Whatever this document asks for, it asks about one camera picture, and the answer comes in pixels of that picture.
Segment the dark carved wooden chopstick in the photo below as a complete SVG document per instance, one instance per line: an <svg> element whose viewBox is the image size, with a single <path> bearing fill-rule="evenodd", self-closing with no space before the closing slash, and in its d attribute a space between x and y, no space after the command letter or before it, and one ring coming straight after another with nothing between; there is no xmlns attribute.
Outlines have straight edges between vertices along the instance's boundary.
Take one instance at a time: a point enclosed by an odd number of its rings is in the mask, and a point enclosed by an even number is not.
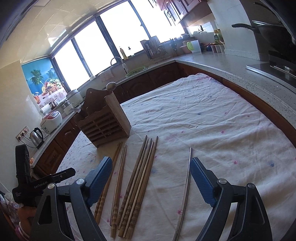
<svg viewBox="0 0 296 241"><path fill-rule="evenodd" d="M128 216L129 216L131 207L132 207L133 199L135 197L135 194L136 194L136 191L137 191L137 186L139 184L142 172L143 172L144 167L146 165L147 156L148 156L149 151L151 149L151 145L152 145L152 139L147 138L147 142L145 144L145 148L144 148L141 160L139 162L136 175L135 175L133 183L132 183L132 188L131 188L130 193L128 195L127 202L126 202L126 205L125 205L125 209L123 211L122 218L121 218L120 223L118 225L118 230L119 230L119 235L118 236L119 237L123 237L125 225L127 224L127 220L128 220Z"/></svg>

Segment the steel electric kettle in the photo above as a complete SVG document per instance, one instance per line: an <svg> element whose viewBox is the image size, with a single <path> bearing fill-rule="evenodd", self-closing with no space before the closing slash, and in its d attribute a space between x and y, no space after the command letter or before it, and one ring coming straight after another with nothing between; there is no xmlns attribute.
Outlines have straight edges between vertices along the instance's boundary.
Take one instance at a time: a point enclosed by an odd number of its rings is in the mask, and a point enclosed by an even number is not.
<svg viewBox="0 0 296 241"><path fill-rule="evenodd" d="M37 149L40 149L40 147L44 144L44 137L42 131L39 128L34 128L30 132L29 139L32 141Z"/></svg>

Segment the wooden utensil holder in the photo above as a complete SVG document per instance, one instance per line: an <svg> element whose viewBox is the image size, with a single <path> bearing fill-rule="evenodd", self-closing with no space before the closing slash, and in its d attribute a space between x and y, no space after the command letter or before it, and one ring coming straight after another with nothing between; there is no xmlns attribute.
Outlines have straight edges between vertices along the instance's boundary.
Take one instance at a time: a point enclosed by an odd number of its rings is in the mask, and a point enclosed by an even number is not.
<svg viewBox="0 0 296 241"><path fill-rule="evenodd" d="M107 90L87 89L74 121L97 148L130 136L130 122L114 93Z"/></svg>

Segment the metal spoon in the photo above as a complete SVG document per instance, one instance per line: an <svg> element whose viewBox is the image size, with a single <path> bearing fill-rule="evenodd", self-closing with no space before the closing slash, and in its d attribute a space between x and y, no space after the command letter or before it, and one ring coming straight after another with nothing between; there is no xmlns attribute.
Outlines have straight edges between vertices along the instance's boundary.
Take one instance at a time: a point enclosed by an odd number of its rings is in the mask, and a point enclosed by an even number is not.
<svg viewBox="0 0 296 241"><path fill-rule="evenodd" d="M109 91L109 92L112 92L113 90L115 90L117 87L117 84L116 82L109 82L107 85L106 85L106 90Z"/></svg>

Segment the gas stove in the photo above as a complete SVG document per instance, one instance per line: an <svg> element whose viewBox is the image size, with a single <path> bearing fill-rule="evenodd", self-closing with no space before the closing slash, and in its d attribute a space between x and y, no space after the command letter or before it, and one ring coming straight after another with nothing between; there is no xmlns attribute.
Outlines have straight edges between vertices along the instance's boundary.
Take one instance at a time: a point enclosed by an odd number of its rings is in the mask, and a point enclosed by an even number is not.
<svg viewBox="0 0 296 241"><path fill-rule="evenodd" d="M269 51L268 62L246 65L246 69L295 88L295 55Z"/></svg>

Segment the dark metal fork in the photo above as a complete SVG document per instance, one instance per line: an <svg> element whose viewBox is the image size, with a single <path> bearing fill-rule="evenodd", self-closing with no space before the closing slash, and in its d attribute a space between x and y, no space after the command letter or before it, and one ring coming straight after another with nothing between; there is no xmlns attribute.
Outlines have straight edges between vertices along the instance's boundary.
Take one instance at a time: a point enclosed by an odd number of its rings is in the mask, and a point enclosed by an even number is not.
<svg viewBox="0 0 296 241"><path fill-rule="evenodd" d="M81 109L79 109L79 108L70 108L69 111L70 112L75 112L75 113L80 113Z"/></svg>

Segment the white floral tablecloth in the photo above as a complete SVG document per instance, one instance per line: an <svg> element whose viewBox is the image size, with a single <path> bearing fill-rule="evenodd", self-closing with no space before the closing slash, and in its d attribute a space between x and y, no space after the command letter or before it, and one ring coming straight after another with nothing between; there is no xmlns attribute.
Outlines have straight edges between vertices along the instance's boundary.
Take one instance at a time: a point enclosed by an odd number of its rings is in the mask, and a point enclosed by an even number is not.
<svg viewBox="0 0 296 241"><path fill-rule="evenodd" d="M203 74L181 78L122 104L132 126L120 195L124 196L144 139L157 140L151 174L132 240L195 240L211 212L194 181L182 200L189 156L218 178L253 183L274 240L295 220L295 125L265 116L243 97Z"/></svg>

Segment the upper wooden cabinets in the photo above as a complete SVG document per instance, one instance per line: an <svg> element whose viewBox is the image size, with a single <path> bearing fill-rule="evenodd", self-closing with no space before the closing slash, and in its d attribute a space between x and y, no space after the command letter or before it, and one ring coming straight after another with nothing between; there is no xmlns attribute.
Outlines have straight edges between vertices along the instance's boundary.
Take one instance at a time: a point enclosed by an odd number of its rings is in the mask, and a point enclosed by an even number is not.
<svg viewBox="0 0 296 241"><path fill-rule="evenodd" d="M207 1L155 1L174 24L189 25L212 13Z"/></svg>

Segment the light bamboo chopstick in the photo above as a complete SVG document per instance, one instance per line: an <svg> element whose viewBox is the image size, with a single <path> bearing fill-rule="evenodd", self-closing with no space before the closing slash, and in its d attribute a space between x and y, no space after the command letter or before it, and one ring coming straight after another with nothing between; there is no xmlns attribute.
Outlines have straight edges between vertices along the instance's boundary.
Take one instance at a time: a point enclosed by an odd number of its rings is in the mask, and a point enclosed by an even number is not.
<svg viewBox="0 0 296 241"><path fill-rule="evenodd" d="M127 144L125 144L123 146L123 151L122 151L121 159L120 159L120 163L119 163L118 176L116 178L116 183L115 183L113 203L112 203L112 213L111 213L111 231L110 231L111 238L115 238L115 236L116 236L116 226L117 226L116 219L117 219L117 215L118 215L121 184L122 184L122 178L123 178L124 166L125 166L125 158L126 158L126 149L127 149Z"/></svg>
<svg viewBox="0 0 296 241"><path fill-rule="evenodd" d="M113 173L114 168L116 166L116 162L117 162L118 155L119 155L119 152L121 150L122 144L123 144L123 142L120 142L117 145L117 148L116 148L115 153L114 153L113 158L112 158L112 171L111 171L111 174L110 174L110 176L109 176L109 178L107 180L107 183L106 183L106 185L105 185L105 187L103 189L102 194L99 197L99 200L98 200L96 208L95 208L94 218L95 218L95 221L96 221L97 224L99 224L100 220L101 220L101 215L102 215L102 211L103 211L103 207L104 207L104 202L105 202L107 192L108 192L108 189L109 189L109 185L110 185L110 182L111 182L111 179L112 179L112 173Z"/></svg>

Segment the white plastic container green lid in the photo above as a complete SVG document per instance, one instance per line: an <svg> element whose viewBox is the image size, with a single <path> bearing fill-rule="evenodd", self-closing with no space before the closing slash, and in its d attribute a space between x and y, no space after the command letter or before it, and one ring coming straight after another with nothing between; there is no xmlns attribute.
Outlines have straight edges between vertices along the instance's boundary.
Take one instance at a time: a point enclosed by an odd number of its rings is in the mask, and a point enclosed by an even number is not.
<svg viewBox="0 0 296 241"><path fill-rule="evenodd" d="M192 52L192 53L201 53L201 47L200 43L198 40L190 41L187 42L187 48Z"/></svg>

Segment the wall power socket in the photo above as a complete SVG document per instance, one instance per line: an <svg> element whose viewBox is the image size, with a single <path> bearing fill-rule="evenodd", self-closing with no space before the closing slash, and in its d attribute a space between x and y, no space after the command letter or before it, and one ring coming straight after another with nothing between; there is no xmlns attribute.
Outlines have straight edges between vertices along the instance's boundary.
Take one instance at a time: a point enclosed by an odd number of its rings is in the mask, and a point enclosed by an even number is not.
<svg viewBox="0 0 296 241"><path fill-rule="evenodd" d="M23 138L29 139L27 134L29 133L29 128L28 126L25 126L17 135L16 135L16 140L20 142Z"/></svg>

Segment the brown wooden chopstick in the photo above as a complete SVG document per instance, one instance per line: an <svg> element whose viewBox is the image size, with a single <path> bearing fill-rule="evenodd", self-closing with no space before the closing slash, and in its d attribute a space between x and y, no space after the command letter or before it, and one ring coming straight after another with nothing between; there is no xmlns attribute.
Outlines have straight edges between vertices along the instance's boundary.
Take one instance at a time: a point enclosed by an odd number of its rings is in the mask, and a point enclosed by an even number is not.
<svg viewBox="0 0 296 241"><path fill-rule="evenodd" d="M137 172L137 168L138 168L138 165L139 165L139 162L141 160L141 157L142 157L142 154L143 154L143 151L144 151L144 148L145 148L145 144L147 142L147 135L145 136L144 138L144 141L142 143L142 146L140 148L140 151L139 151L139 154L138 154L138 157L137 157L137 160L135 162L135 165L134 165L134 168L133 168L133 171L132 171L132 174L131 174L131 177L129 179L129 183L127 185L127 188L126 188L126 192L125 192L125 196L123 198L123 201L122 201L122 204L121 204L121 207L119 209L119 213L117 215L117 218L116 218L116 222L115 224L116 225L119 225L120 223L120 220L122 218L122 215L123 215L123 211L125 209L125 205L126 205L126 202L127 202L127 198L128 198L128 195L130 194L130 190L132 188L132 183L133 183L133 180L134 180L134 177L136 175L136 172Z"/></svg>

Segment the yellow oil bottle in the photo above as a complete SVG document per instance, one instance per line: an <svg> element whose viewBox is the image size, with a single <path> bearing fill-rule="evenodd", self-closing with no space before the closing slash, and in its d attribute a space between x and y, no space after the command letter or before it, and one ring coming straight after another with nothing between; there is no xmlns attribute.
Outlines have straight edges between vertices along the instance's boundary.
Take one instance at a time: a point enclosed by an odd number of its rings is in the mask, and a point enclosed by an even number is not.
<svg viewBox="0 0 296 241"><path fill-rule="evenodd" d="M223 44L224 43L222 33L219 29L214 30L214 41L216 44Z"/></svg>

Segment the dish drying rack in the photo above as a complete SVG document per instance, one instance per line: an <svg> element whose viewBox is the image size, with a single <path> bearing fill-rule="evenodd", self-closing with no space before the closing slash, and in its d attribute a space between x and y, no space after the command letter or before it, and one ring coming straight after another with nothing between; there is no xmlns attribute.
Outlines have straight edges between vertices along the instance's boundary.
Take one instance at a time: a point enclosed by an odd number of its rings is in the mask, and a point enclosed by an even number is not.
<svg viewBox="0 0 296 241"><path fill-rule="evenodd" d="M176 51L171 46L171 42L161 43L157 36L153 36L149 40L142 40L140 43L149 60L157 62L176 56Z"/></svg>

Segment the kitchen faucet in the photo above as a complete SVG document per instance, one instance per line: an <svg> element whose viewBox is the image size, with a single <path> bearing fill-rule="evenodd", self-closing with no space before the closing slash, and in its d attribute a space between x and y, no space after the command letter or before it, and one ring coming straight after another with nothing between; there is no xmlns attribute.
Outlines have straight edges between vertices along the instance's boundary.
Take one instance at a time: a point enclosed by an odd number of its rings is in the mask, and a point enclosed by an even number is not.
<svg viewBox="0 0 296 241"><path fill-rule="evenodd" d="M128 67L127 65L124 63L124 61L121 59L121 57L113 57L110 61L110 67L112 68L114 65L121 65L123 70L125 71L125 73L128 73Z"/></svg>

